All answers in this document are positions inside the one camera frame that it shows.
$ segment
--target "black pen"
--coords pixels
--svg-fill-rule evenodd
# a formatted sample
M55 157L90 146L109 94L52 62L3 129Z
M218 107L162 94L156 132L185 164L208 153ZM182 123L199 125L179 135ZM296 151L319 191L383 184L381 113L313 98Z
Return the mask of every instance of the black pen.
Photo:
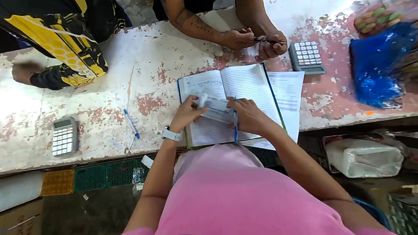
M259 38L254 38L254 42L268 42L268 43L279 43L275 40L260 40Z

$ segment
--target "yellow and black shirt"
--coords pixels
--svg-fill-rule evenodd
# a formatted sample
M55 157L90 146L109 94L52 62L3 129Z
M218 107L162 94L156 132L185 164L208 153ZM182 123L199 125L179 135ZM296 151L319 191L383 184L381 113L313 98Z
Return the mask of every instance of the yellow and black shirt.
M59 90L105 74L97 43L129 26L115 0L0 0L0 27L63 62L31 77L40 88Z

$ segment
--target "hand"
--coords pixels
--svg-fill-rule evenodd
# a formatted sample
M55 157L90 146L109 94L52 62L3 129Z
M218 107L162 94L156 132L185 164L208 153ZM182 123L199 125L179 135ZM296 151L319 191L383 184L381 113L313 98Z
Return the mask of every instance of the hand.
M255 45L257 42L254 42L254 33L250 28L242 28L221 33L216 43L232 50L241 50Z
M196 105L193 103L193 100L197 99L199 99L198 96L189 95L189 97L187 97L187 99L179 106L176 115L170 124L170 131L180 133L185 126L199 118L201 114L204 114L208 110L207 107L199 109L194 108Z
M253 100L238 99L234 101L233 97L227 97L227 99L229 100L227 108L235 109L240 117L238 130L265 137L269 131L275 130L277 127L281 128L264 114Z
M31 76L35 73L42 72L43 69L44 68L39 64L30 61L26 63L14 64L12 67L12 76L17 82L32 85L30 80Z
M278 42L260 42L260 46L258 48L258 56L255 56L255 60L258 62L283 55L287 51L287 39L281 31L277 31L274 34L267 36L260 36L258 39L273 40Z

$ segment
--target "white wristwatch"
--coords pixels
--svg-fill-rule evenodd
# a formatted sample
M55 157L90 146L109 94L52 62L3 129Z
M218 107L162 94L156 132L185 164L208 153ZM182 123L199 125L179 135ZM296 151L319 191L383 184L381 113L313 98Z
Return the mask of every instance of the white wristwatch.
M168 138L174 141L181 141L181 133L172 132L168 128L169 126L164 127L162 138Z

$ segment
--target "calculator keypad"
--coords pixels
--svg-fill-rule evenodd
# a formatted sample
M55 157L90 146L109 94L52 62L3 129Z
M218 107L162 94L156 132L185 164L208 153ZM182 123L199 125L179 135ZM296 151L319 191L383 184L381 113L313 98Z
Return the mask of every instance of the calculator keypad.
M73 148L73 128L55 130L52 137L52 155L57 156L69 153Z
M322 63L316 42L312 41L295 43L294 47L296 54L298 55L299 65L303 66Z

